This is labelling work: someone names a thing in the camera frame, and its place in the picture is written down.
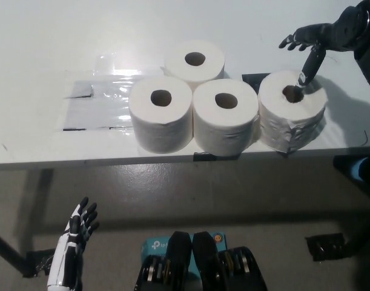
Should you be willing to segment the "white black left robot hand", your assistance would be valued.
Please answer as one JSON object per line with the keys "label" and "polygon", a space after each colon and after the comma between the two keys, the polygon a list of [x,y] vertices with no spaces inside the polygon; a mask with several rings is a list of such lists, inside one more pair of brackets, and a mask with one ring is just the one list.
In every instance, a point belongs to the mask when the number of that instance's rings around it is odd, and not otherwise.
{"label": "white black left robot hand", "polygon": [[90,236],[99,227],[97,204],[85,197],[76,206],[58,240],[50,271],[48,290],[82,290],[83,254]]}

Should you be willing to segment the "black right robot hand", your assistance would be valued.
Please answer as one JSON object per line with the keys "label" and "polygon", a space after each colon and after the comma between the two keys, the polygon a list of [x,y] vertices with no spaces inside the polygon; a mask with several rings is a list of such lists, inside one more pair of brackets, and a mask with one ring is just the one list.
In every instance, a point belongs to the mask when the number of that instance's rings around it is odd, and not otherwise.
{"label": "black right robot hand", "polygon": [[279,45],[289,51],[296,47],[311,52],[295,86],[305,88],[316,76],[328,50],[353,52],[363,76],[370,85],[370,1],[347,7],[334,23],[312,24],[298,28]]}

